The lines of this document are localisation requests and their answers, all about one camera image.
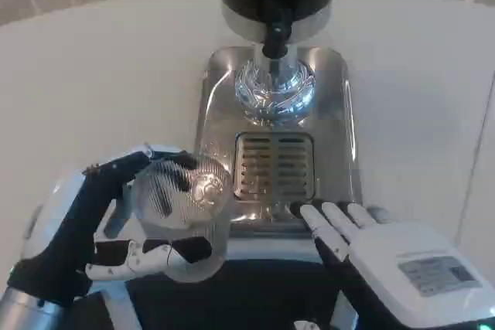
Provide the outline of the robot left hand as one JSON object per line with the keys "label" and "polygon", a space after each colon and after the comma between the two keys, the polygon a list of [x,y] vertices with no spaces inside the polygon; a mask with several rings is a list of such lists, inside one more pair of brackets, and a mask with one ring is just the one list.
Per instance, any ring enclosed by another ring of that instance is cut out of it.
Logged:
{"label": "robot left hand", "polygon": [[172,192],[191,190],[187,177],[197,169],[198,159],[186,151],[142,145],[73,173],[34,216],[7,287],[66,307],[86,295],[94,281],[126,281],[159,272],[188,274],[209,258],[212,247],[201,236],[95,242],[111,202],[122,198],[125,186],[134,185],[138,173],[150,165],[165,166],[171,183],[158,200],[169,203]]}

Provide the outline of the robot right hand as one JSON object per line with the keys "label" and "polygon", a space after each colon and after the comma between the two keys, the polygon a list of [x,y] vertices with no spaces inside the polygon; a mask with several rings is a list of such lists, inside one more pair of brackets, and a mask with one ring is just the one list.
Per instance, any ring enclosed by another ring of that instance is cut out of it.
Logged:
{"label": "robot right hand", "polygon": [[446,237],[381,207],[294,202],[360,329],[492,329],[494,286]]}

